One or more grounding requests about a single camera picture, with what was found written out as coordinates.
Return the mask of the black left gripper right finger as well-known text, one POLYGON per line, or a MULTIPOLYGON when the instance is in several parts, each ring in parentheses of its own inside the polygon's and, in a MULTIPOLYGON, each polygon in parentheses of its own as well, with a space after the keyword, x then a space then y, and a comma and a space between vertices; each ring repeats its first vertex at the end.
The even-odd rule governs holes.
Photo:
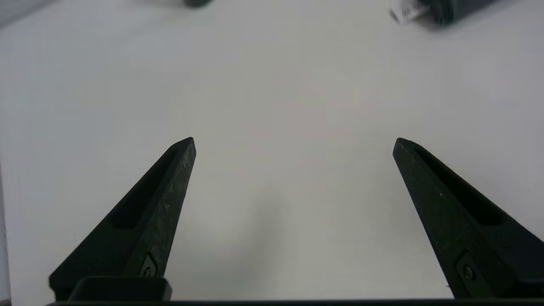
POLYGON ((421 145, 393 158, 456 299, 543 298, 542 240, 421 145))

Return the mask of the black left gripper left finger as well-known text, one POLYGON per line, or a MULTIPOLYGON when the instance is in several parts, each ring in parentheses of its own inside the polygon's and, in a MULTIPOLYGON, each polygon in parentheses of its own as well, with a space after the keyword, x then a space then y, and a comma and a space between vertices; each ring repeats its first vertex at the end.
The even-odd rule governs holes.
POLYGON ((56 300, 88 277, 163 277, 195 161, 192 137, 171 145, 50 274, 56 300))

